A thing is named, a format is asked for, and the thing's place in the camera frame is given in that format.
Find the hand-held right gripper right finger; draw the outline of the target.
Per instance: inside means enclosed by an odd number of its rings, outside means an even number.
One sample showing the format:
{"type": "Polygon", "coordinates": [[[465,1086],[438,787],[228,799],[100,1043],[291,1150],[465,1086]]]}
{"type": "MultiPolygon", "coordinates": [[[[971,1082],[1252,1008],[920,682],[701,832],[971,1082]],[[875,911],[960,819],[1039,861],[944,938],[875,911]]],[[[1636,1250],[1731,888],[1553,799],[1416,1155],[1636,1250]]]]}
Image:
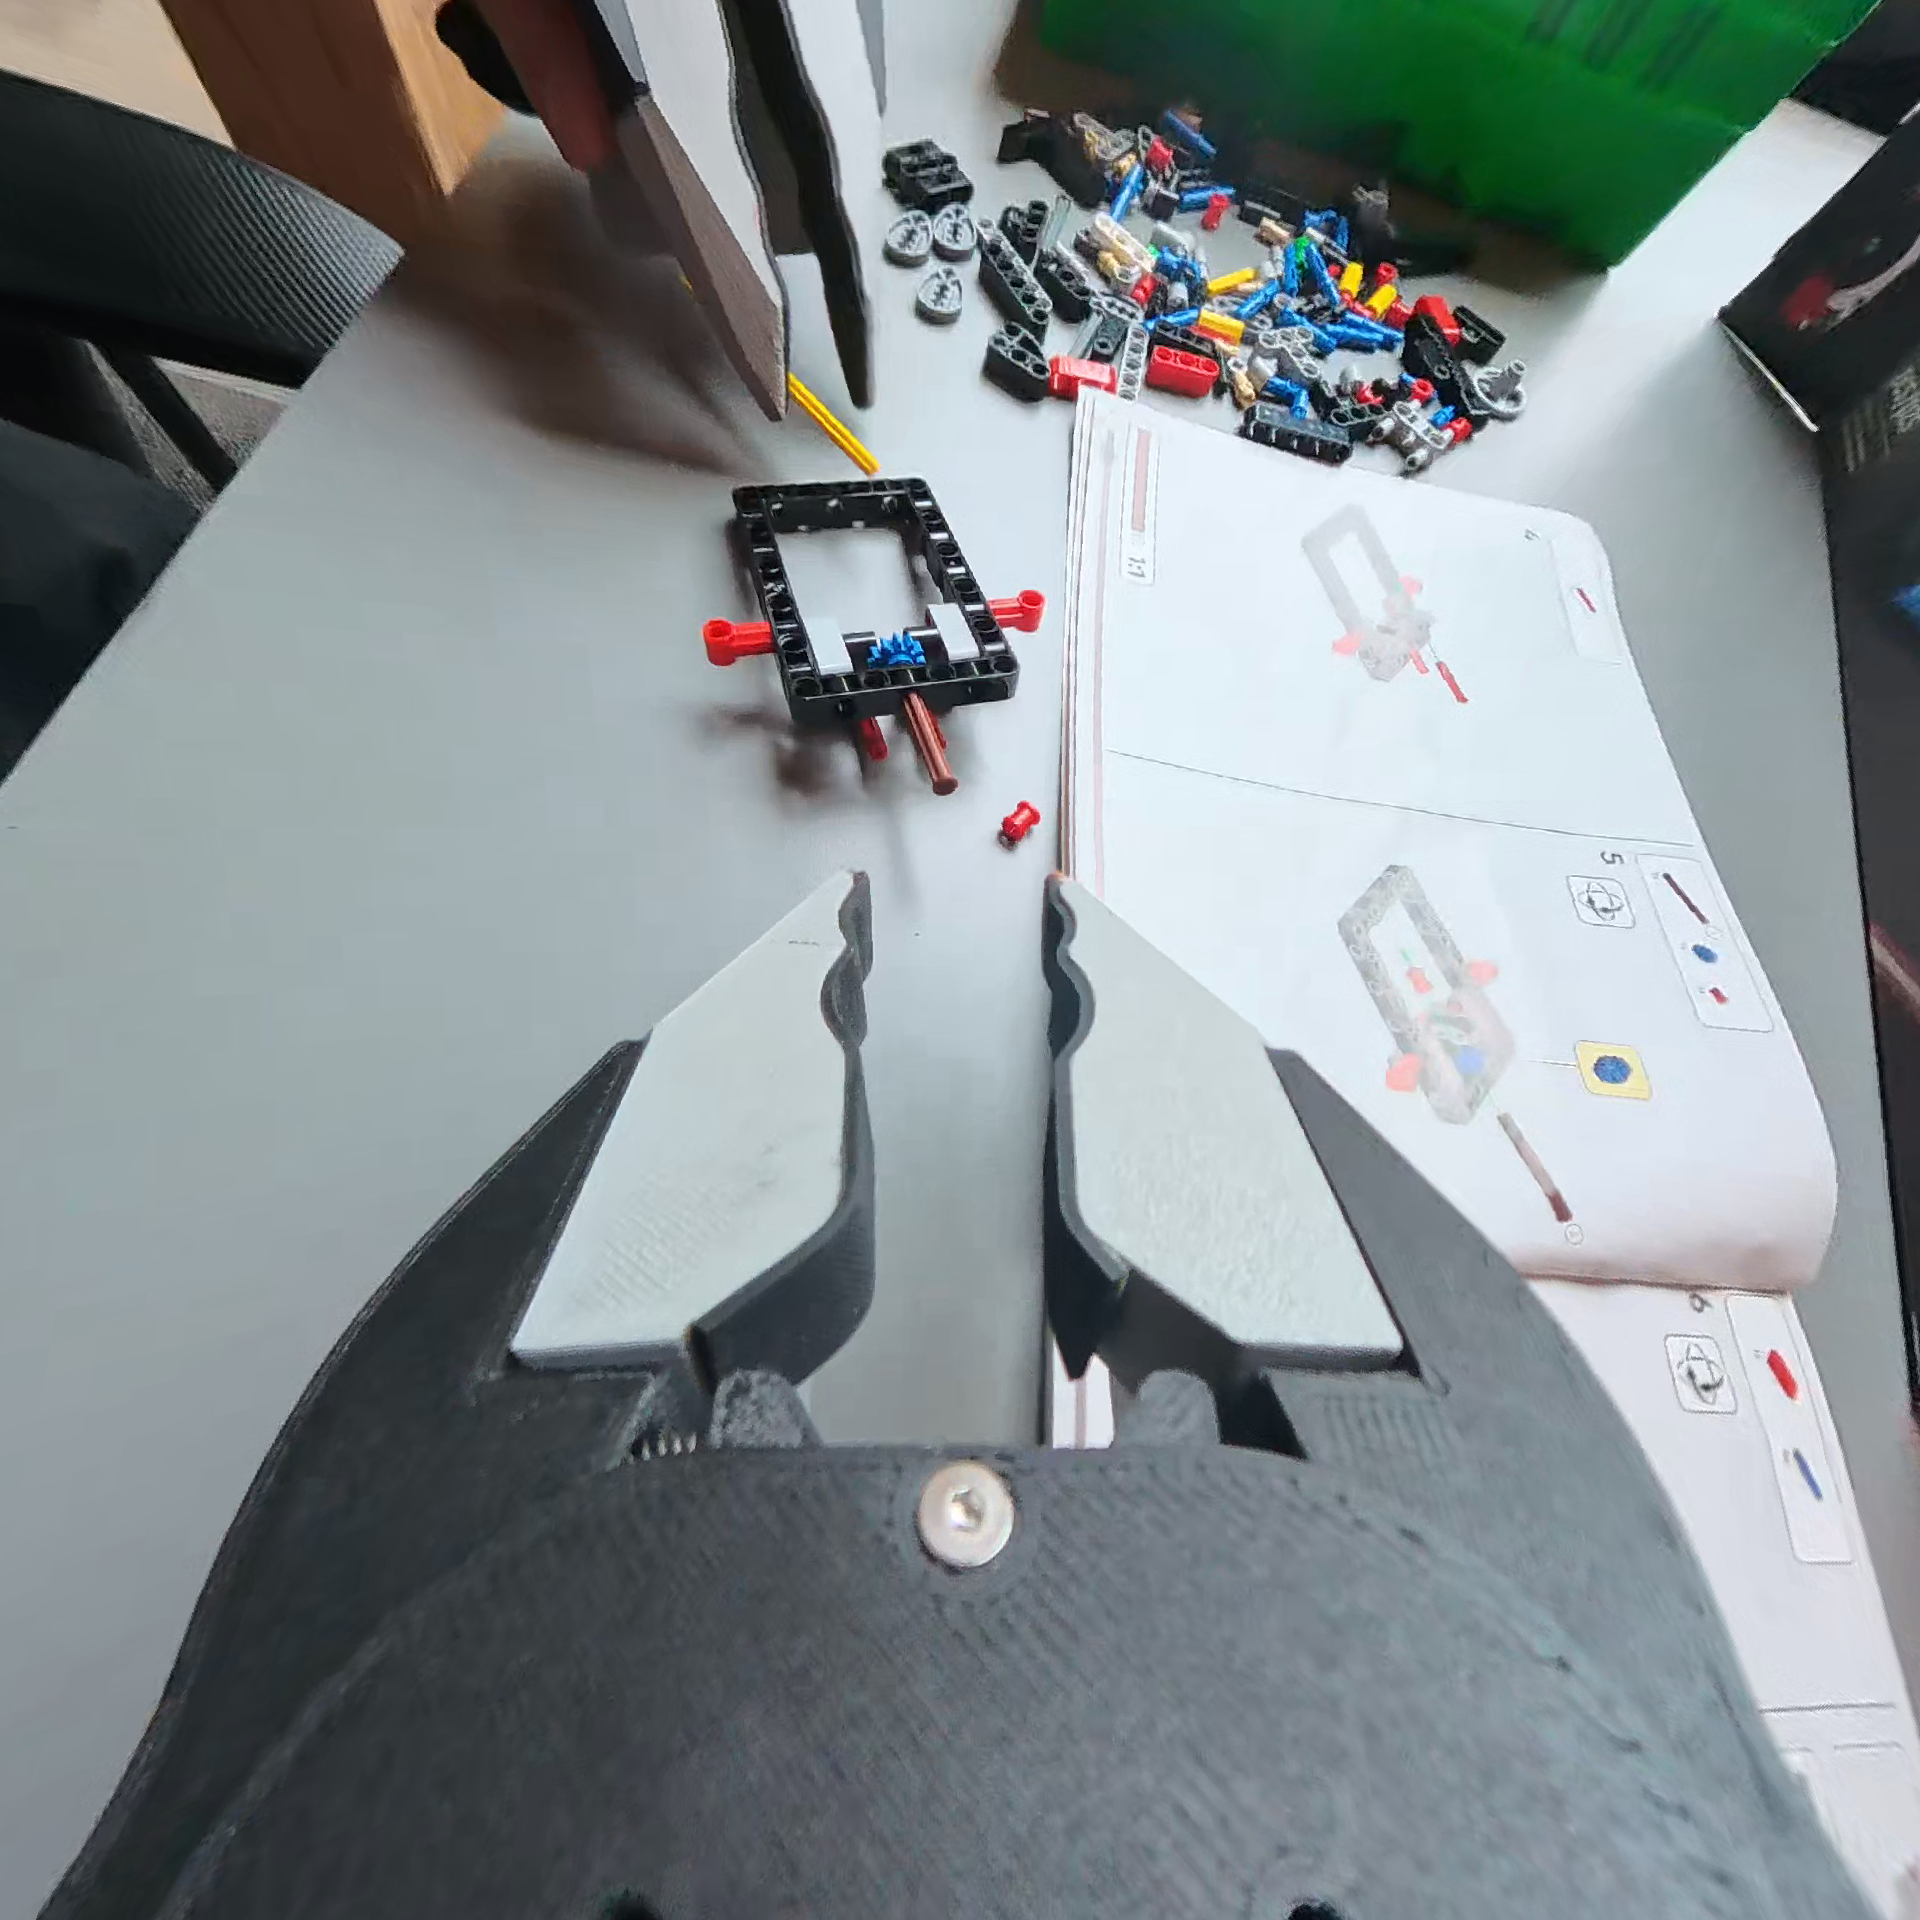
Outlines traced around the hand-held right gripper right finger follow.
{"type": "Polygon", "coordinates": [[[1390,1371],[1405,1336],[1257,1027],[1073,878],[1046,878],[1045,1305],[1101,1365],[1232,1397],[1390,1371]]]}

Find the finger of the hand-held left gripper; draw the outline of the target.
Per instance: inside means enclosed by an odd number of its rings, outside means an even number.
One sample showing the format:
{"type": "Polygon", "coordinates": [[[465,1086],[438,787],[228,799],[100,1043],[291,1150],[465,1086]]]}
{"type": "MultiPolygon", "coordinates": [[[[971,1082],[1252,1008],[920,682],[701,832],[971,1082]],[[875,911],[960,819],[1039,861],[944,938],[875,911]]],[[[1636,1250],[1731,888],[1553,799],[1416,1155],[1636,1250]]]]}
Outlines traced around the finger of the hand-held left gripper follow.
{"type": "Polygon", "coordinates": [[[600,1],[614,152],[758,409],[787,411],[787,304],[715,1],[600,1]]]}
{"type": "Polygon", "coordinates": [[[853,405],[872,405],[859,215],[880,184],[883,1],[729,1],[736,120],[773,250],[809,250],[853,405]]]}

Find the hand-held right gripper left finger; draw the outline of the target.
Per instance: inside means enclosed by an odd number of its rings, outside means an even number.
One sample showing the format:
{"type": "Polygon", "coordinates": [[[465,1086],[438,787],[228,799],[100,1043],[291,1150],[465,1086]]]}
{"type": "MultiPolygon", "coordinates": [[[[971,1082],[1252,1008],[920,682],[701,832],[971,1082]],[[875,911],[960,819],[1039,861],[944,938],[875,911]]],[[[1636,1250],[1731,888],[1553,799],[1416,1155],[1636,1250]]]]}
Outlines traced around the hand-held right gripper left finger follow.
{"type": "Polygon", "coordinates": [[[645,1035],[511,1354],[809,1381],[875,1290],[859,1049],[872,888],[839,871],[645,1035]]]}

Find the yellow lego axle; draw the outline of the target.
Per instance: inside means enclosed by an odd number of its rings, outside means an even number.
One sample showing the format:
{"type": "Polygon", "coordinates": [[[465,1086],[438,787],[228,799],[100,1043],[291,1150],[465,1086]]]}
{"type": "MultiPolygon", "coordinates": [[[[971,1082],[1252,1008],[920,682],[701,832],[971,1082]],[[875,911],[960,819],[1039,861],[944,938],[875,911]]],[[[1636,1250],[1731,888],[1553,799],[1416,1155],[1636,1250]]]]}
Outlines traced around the yellow lego axle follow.
{"type": "Polygon", "coordinates": [[[814,393],[800,374],[787,374],[787,397],[827,441],[869,478],[880,474],[880,459],[863,438],[832,407],[814,393]]]}

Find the black lego frame assembly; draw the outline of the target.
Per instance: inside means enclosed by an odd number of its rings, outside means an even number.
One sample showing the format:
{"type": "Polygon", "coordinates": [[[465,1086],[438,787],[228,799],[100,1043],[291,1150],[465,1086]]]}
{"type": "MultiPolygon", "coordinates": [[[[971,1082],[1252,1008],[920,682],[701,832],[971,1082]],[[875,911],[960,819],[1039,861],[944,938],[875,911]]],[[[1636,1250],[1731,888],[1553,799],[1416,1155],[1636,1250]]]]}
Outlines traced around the black lego frame assembly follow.
{"type": "Polygon", "coordinates": [[[758,618],[707,618],[704,654],[719,666],[773,659],[787,715],[798,731],[845,731],[870,760],[884,760],[884,727],[904,731],[897,709],[908,689],[920,694],[941,731],[944,712],[1006,703],[1016,694],[1022,664],[1015,635],[1039,629],[1046,597],[1030,586],[984,593],[923,480],[737,486],[731,497],[731,533],[756,593],[758,618]],[[787,561],[789,546],[804,536],[847,535],[891,536],[903,559],[920,563],[931,586],[920,618],[875,631],[801,606],[787,561]],[[897,631],[923,635],[927,662],[869,670],[865,642],[897,631]]]}

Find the pile of lego pieces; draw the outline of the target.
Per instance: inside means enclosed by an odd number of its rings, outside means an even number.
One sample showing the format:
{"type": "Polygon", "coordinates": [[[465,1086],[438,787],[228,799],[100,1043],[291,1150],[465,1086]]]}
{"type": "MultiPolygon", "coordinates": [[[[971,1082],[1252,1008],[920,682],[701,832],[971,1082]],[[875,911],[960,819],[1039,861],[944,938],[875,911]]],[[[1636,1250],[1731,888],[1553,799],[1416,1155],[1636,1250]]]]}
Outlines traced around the pile of lego pieces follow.
{"type": "Polygon", "coordinates": [[[1461,249],[1403,234],[1383,183],[1229,181],[1174,110],[1024,110],[997,158],[1053,183],[974,221],[981,374],[1011,400],[1223,400],[1244,441],[1316,463],[1387,447],[1407,474],[1527,407],[1502,328],[1428,286],[1461,249]]]}

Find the lego instruction booklet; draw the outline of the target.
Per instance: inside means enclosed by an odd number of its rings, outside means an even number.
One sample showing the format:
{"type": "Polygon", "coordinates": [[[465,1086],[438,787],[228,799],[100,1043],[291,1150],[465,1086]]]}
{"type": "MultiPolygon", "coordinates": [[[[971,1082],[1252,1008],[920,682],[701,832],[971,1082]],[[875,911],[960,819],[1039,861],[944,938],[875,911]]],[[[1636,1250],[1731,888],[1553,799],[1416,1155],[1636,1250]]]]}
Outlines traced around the lego instruction booklet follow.
{"type": "Polygon", "coordinates": [[[1878,1899],[1916,1720],[1791,1305],[1833,1139],[1589,523],[1071,417],[1062,850],[1556,1312],[1878,1899]]]}

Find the black lego set box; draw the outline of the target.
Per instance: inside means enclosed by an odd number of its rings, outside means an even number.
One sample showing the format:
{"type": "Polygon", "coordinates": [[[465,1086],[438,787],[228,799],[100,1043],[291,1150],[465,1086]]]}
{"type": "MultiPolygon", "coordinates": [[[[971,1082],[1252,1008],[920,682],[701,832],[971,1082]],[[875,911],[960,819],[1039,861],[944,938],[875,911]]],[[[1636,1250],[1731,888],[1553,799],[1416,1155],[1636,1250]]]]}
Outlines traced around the black lego set box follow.
{"type": "Polygon", "coordinates": [[[1718,313],[1815,438],[1917,1402],[1917,115],[1718,313]]]}

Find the person's left hand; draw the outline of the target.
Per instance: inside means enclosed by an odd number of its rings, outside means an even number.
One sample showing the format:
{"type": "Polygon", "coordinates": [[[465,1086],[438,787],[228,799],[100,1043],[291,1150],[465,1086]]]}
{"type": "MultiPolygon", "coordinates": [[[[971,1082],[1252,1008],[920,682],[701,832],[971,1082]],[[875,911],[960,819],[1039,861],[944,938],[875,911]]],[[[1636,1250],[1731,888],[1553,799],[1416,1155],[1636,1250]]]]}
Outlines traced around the person's left hand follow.
{"type": "Polygon", "coordinates": [[[564,162],[589,173],[617,150],[612,111],[572,1],[480,3],[503,56],[564,162]]]}

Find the wooden cabinet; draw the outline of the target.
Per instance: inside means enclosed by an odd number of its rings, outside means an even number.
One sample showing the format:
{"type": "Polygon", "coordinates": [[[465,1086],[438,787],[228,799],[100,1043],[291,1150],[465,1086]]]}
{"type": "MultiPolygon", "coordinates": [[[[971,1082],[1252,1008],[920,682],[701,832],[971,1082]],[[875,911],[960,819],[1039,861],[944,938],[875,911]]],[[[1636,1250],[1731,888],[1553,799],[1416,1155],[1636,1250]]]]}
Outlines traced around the wooden cabinet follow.
{"type": "Polygon", "coordinates": [[[230,143],[408,247],[504,110],[436,32],[433,1],[164,1],[230,143]]]}

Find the black office chair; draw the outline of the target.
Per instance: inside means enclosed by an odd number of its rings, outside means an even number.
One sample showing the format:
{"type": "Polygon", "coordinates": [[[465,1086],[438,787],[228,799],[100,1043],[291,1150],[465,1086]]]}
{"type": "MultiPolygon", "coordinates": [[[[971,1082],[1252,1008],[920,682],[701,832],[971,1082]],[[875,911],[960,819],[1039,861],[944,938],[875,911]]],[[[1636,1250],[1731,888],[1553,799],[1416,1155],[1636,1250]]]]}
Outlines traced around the black office chair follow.
{"type": "Polygon", "coordinates": [[[3,78],[4,415],[153,473],[100,379],[211,493],[235,459],[161,366],[300,387],[399,262],[341,202],[156,115],[3,78]]]}

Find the green plastic bin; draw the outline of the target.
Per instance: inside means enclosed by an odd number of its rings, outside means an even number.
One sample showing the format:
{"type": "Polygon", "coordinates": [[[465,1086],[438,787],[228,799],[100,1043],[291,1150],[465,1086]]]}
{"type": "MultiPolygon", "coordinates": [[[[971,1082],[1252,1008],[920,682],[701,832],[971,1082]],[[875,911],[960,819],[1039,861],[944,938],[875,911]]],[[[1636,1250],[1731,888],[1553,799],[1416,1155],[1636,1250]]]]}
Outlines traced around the green plastic bin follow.
{"type": "Polygon", "coordinates": [[[1868,1],[1045,1],[1057,56],[1621,262],[1868,1]]]}

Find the person's dark clothing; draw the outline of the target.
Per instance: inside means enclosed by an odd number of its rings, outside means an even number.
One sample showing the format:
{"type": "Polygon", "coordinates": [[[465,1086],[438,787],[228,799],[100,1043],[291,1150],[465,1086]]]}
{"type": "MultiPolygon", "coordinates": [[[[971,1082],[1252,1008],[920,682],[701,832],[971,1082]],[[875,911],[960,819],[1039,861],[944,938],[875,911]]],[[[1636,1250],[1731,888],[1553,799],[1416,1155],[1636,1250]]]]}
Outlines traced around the person's dark clothing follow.
{"type": "Polygon", "coordinates": [[[196,509],[93,449],[3,423],[3,770],[118,633],[196,509]]]}

